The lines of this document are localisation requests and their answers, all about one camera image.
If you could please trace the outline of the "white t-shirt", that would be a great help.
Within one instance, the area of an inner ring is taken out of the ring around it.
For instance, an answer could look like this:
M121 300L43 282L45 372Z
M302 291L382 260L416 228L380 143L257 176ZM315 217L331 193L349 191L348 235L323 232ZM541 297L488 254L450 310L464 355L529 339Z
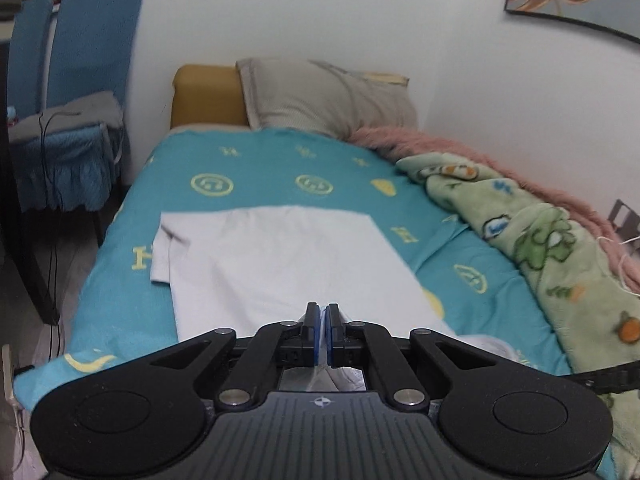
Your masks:
M436 297L371 217L302 206L164 212L152 244L151 280L170 289L177 335L218 327L240 337L298 321L307 304L337 304L349 321L394 336L427 327L447 336Z

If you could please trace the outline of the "blue folding chair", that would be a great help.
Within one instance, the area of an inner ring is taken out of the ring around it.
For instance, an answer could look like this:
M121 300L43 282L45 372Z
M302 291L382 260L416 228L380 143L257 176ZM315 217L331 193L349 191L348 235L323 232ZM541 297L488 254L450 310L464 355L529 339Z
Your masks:
M142 0L26 0L9 43L9 128L20 119L90 94L111 91L125 108ZM122 128L104 125L41 133L11 144L22 209L100 210L126 150Z

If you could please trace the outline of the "teal patterned bed sheet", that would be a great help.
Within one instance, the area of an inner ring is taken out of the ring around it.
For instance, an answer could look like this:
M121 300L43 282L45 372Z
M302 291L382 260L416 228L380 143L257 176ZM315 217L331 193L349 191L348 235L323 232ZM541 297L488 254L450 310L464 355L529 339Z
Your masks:
M612 479L612 416L518 267L364 148L293 130L180 132L108 228L64 356L17 381L51 479ZM151 280L164 212L366 214L452 329L367 323L360 366L283 366L282 322L181 341Z

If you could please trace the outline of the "pink fluffy blanket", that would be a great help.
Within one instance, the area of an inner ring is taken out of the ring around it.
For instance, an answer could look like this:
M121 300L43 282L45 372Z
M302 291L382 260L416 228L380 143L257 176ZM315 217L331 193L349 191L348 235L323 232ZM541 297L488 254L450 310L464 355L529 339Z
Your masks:
M497 162L489 155L475 151L462 142L431 136L406 127L362 127L346 138L350 144L377 152L390 162L423 153L449 153L462 156L496 170L503 177L514 180L525 191L544 202L562 207L570 218L583 226L594 238L600 238L601 248L608 257L608 267L633 294L639 293L639 263L631 258L614 232L611 222L605 220L588 203L557 188L549 188L521 176L515 170Z

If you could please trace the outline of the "grey pillow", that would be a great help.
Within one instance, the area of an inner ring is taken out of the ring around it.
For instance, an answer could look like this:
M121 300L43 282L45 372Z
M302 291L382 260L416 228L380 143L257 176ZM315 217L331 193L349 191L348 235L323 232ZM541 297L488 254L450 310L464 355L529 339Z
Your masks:
M362 127L418 125L405 76L287 58L244 58L236 69L254 130L289 128L346 140Z

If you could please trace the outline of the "green cartoon fleece blanket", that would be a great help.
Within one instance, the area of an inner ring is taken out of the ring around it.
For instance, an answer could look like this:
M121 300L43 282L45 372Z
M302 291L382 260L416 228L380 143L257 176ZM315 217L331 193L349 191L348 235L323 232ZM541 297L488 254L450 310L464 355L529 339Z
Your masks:
M448 153L398 160L429 198L458 214L522 272L577 373L628 364L621 393L602 398L614 419L613 460L622 479L639 475L639 297L623 289L603 240L567 209L500 172Z

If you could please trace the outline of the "yellow headboard cushion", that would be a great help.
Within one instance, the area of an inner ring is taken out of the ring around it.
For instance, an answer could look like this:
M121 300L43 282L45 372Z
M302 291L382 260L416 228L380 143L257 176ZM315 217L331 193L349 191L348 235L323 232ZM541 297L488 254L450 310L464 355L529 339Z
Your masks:
M172 81L171 128L194 124L248 127L235 66L186 64Z

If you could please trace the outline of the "grey cloth on chair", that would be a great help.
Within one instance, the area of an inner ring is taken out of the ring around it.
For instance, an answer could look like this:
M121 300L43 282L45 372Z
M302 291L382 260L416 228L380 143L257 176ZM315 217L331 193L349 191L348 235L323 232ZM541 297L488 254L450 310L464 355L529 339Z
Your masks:
M111 91L96 92L20 119L9 128L9 142L23 144L39 138L41 133L66 132L99 125L111 129L119 129L124 125L124 112Z

